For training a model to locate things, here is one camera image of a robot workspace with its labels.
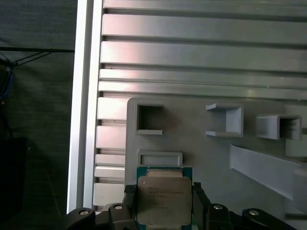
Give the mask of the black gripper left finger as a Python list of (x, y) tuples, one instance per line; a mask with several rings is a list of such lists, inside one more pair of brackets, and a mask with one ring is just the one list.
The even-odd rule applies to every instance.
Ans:
[(121, 203), (111, 204), (99, 214), (90, 208), (77, 208), (66, 215), (67, 230), (135, 230), (137, 186), (127, 185)]

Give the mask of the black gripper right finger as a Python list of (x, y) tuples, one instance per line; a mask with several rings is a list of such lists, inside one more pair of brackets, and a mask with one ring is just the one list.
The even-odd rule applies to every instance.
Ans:
[(192, 215), (200, 230), (290, 230), (291, 226), (257, 208), (248, 208), (238, 215), (226, 206), (212, 203), (201, 183), (192, 187)]

